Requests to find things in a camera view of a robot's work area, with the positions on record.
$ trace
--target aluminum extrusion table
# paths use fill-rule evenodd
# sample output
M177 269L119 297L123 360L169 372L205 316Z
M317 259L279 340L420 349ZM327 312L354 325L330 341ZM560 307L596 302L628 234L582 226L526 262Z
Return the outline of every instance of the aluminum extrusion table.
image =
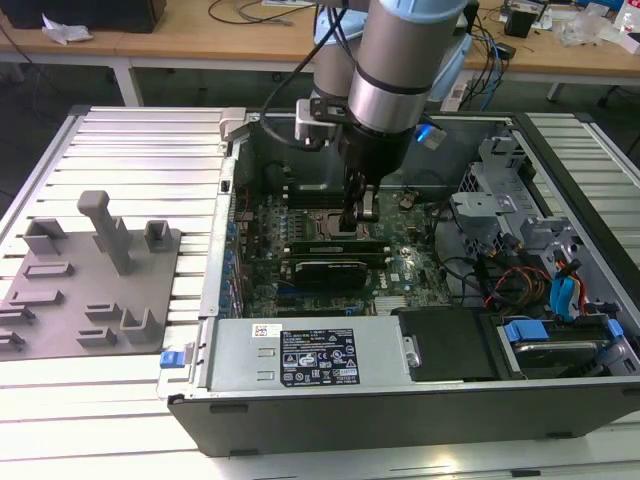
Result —
M190 341L224 154L220 114L220 109L94 108L69 116L0 222L0 294L26 253L19 235L28 218L55 215L65 230L83 230L88 220L74 208L77 196L85 188L105 189L109 208L130 228L160 218L183 231L164 345ZM637 259L640 222L619 206L640 202L637 170L592 125L568 115L532 119ZM571 163L577 160L571 152L578 149L581 159L590 160ZM616 156L607 157L611 152ZM595 178L589 176L593 171L599 172ZM553 203L551 191L543 194ZM179 390L188 372L163 375L167 372L173 391ZM522 469L563 479L640 474L640 414L572 440L211 459L198 452L158 399L159 375L159 355L1 363L0 474L234 480L512 478Z

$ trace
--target black box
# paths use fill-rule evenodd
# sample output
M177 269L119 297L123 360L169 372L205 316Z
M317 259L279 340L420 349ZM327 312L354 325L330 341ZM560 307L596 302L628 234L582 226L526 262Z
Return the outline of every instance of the black box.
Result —
M41 28L42 14L57 23L89 30L151 33L166 0L0 0L14 28Z
M527 38L531 25L536 21L536 18L537 15L535 13L510 10L507 23L504 26L505 35Z

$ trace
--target blue clip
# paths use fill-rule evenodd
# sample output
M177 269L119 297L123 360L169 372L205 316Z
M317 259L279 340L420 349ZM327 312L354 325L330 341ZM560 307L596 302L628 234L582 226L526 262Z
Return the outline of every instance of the blue clip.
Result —
M551 283L551 310L566 323L574 321L569 315L569 305L576 289L576 281L571 277L556 275Z
M607 320L607 326L609 327L609 331L611 332L613 338L620 338L624 335L622 327L617 320L610 318L609 320Z
M183 368L184 352L166 350L160 354L160 368Z
M512 320L504 327L509 343L548 340L549 334L541 320Z

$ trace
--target circuit board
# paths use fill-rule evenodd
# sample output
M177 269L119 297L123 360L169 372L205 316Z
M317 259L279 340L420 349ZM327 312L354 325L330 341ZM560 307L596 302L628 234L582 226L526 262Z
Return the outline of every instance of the circuit board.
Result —
M431 260L424 204L401 208L406 193L381 191L380 222L358 226L357 240L390 244L387 268L369 269L364 286L347 292L304 291L285 280L289 243L330 242L327 224L337 220L340 210L292 209L286 200L266 197L256 206L253 233L251 228L247 231L243 269L250 285L245 289L244 316L385 315L402 306L450 304L446 282Z

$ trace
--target blue light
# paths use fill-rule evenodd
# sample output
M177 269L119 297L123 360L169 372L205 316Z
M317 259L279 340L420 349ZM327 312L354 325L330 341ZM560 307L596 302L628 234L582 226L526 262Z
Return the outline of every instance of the blue light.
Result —
M418 135L418 143L422 143L422 141L426 138L432 128L433 127L429 124L422 127L422 131L420 132L420 135Z

